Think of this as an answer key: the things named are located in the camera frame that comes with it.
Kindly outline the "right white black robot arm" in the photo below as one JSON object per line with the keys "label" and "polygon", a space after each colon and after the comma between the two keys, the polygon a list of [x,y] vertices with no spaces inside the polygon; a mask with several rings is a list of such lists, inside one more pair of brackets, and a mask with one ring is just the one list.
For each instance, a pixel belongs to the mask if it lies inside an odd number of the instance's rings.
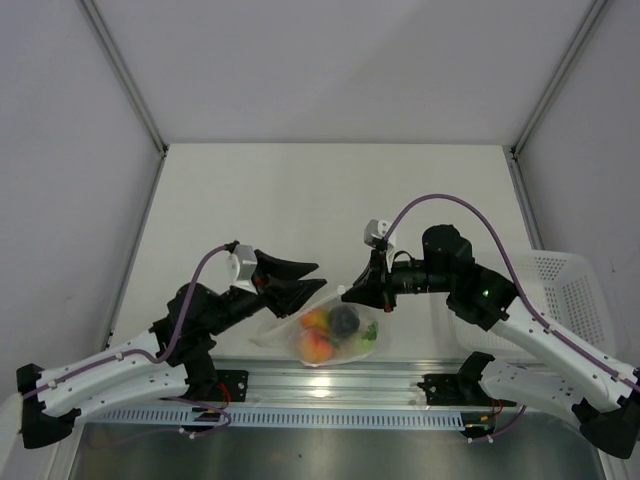
{"label": "right white black robot arm", "polygon": [[458,395],[532,407],[576,428],[594,447],[628,459],[639,442],[639,370],[597,350],[539,312],[515,275],[476,263],[471,243],[452,225],[428,228],[420,260],[389,261],[373,238],[368,265],[341,299],[392,311],[400,295],[446,294],[460,320],[521,347],[551,369],[538,374],[472,353],[456,374]]}

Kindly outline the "green leafy vegetable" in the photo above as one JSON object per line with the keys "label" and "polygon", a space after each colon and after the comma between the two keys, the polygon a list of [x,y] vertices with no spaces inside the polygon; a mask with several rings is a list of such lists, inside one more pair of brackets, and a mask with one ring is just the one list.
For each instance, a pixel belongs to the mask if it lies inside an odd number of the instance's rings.
{"label": "green leafy vegetable", "polygon": [[361,332],[361,335],[358,338],[358,341],[361,345],[369,347],[373,345],[378,339],[378,323],[371,322],[365,330]]}

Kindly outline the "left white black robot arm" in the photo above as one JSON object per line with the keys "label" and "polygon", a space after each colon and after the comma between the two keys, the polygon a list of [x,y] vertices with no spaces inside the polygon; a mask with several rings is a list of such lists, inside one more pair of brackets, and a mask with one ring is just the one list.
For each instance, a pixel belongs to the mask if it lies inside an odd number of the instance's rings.
{"label": "left white black robot arm", "polygon": [[147,400],[227,400],[210,355],[217,336],[263,310],[278,319],[300,311],[327,283],[313,277],[317,268],[237,241],[207,252],[147,330],[70,365],[17,370],[24,447],[53,445],[78,425]]}

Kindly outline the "green orange mango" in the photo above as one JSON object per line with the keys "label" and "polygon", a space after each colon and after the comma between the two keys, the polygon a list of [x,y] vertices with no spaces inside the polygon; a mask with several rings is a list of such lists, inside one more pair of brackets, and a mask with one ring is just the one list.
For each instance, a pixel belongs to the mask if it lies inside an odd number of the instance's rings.
{"label": "green orange mango", "polygon": [[328,331],[329,312],[324,308],[313,309],[299,318],[299,324],[304,329],[315,328]]}

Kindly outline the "clear zip top bag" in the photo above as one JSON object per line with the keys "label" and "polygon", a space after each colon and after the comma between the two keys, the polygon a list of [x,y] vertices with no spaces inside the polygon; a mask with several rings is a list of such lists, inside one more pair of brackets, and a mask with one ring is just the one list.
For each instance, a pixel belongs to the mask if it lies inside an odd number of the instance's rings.
{"label": "clear zip top bag", "polygon": [[339,285],[291,317],[262,321],[250,342],[312,368],[353,363],[385,350],[388,329],[376,311],[343,301],[345,293]]}

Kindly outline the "dark purple fruit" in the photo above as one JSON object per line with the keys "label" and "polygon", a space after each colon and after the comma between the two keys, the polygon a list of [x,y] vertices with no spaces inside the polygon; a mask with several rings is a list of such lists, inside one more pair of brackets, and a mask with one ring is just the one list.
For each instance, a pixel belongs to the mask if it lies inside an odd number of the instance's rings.
{"label": "dark purple fruit", "polygon": [[350,305],[332,308],[328,314],[329,333],[335,338],[346,338],[360,328],[358,311]]}

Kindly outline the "orange peach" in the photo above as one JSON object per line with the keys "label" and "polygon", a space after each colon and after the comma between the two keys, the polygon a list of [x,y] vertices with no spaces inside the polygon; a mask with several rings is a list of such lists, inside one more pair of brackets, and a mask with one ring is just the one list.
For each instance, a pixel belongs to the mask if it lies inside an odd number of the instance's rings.
{"label": "orange peach", "polygon": [[298,340],[300,359],[308,364],[322,364],[333,358],[334,347],[322,329],[306,329]]}

